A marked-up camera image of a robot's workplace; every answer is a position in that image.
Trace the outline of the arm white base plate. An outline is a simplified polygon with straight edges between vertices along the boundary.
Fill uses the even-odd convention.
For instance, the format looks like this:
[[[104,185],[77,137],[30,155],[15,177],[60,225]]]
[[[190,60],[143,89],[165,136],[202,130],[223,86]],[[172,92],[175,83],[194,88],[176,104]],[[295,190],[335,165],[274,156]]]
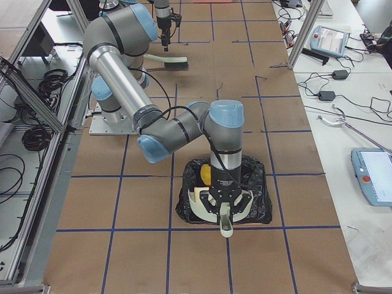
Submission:
[[[102,111],[99,103],[94,109],[95,114],[89,127],[90,135],[136,135],[132,120],[122,110],[113,113]]]

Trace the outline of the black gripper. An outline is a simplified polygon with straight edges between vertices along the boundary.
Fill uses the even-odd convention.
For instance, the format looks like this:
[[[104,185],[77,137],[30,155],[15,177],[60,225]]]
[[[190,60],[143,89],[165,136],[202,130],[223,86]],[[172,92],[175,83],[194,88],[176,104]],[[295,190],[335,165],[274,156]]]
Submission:
[[[215,199],[215,205],[208,200],[209,195]],[[204,221],[218,221],[217,206],[223,203],[229,203],[231,219],[243,220],[250,213],[253,198],[252,191],[242,191],[239,185],[226,175],[212,174],[209,193],[200,193],[200,201],[203,208],[199,218]]]
[[[170,39],[171,39],[170,28],[162,29],[162,32],[160,35],[160,41],[161,41],[162,46],[164,46],[164,51],[169,51],[168,46],[170,45]]]

